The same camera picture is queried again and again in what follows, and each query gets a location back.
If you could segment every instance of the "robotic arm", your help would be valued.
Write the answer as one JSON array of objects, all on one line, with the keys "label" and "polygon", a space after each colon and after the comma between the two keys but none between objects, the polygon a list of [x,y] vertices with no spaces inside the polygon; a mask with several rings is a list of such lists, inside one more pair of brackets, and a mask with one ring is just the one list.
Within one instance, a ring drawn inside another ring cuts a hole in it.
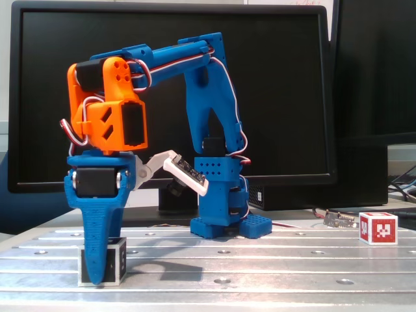
[{"label": "robotic arm", "polygon": [[[159,168],[203,196],[200,218],[191,221],[191,232],[214,238],[225,226],[243,224],[250,217],[248,183],[239,174],[242,164],[250,162],[241,155],[248,141],[226,68],[222,34],[178,43],[156,50],[142,44],[94,55],[68,70],[72,127],[66,120],[61,126],[71,140],[68,164],[72,169],[64,185],[70,207],[80,208],[83,213],[86,266],[95,285],[103,280],[108,238],[120,236],[129,192],[148,181]],[[139,95],[182,73],[187,84],[192,142],[202,156],[195,158],[196,170],[174,151],[156,154],[143,164],[130,152],[148,146],[146,106]],[[224,128],[224,154],[212,155],[203,147],[210,139],[211,109]],[[73,156],[74,145],[87,144],[96,149]],[[268,223],[264,233],[271,231],[271,221],[270,226]],[[251,226],[247,223],[240,234],[250,238],[264,235],[258,230],[251,234]]]}]

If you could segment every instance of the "circuit board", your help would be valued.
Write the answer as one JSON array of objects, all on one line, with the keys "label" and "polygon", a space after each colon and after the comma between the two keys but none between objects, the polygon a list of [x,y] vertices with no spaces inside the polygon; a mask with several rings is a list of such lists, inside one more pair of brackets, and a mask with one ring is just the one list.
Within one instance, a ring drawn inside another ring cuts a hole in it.
[{"label": "circuit board", "polygon": [[193,180],[198,182],[200,185],[204,186],[205,176],[200,174],[198,171],[193,169],[193,167],[187,163],[182,156],[178,155],[172,159],[172,164],[179,168],[182,172],[186,173]]},{"label": "circuit board", "polygon": [[358,225],[353,216],[348,216],[343,213],[333,213],[326,211],[324,224],[331,228],[356,228]]}]

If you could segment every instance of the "monitor screen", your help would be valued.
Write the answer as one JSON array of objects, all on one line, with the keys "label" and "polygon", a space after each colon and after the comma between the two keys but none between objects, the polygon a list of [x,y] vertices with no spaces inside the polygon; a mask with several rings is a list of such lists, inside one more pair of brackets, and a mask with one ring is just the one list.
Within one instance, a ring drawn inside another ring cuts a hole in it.
[{"label": "monitor screen", "polygon": [[416,142],[415,12],[414,0],[340,1],[333,31],[338,137]]},{"label": "monitor screen", "polygon": [[[221,32],[229,74],[248,137],[243,174],[330,175],[327,103],[322,54],[328,48],[321,8],[296,13],[23,12],[21,16],[17,181],[63,180],[69,141],[59,120],[70,119],[66,72],[73,63],[122,47],[172,46],[181,38]],[[175,150],[189,163],[192,147],[183,75],[163,81],[140,98],[146,103],[147,162]],[[211,134],[222,135],[213,118]],[[154,178],[171,177],[162,170]]]}]

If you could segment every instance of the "black and white cube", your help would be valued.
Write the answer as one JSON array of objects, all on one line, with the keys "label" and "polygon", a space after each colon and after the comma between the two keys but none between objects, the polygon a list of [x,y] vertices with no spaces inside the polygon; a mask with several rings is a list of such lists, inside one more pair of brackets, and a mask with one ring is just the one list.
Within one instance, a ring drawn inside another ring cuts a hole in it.
[{"label": "black and white cube", "polygon": [[[126,273],[126,247],[125,237],[110,238],[107,245],[107,263],[105,265],[104,279],[100,286],[119,286]],[[78,247],[78,286],[96,286],[90,281],[85,263],[85,246]]]}]

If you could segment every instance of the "red cube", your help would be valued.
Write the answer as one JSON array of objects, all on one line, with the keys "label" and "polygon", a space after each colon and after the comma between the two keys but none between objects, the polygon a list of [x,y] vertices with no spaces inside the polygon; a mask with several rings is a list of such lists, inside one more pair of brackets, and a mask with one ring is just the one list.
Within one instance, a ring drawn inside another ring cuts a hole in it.
[{"label": "red cube", "polygon": [[359,239],[370,245],[397,244],[397,216],[390,213],[360,213]]}]

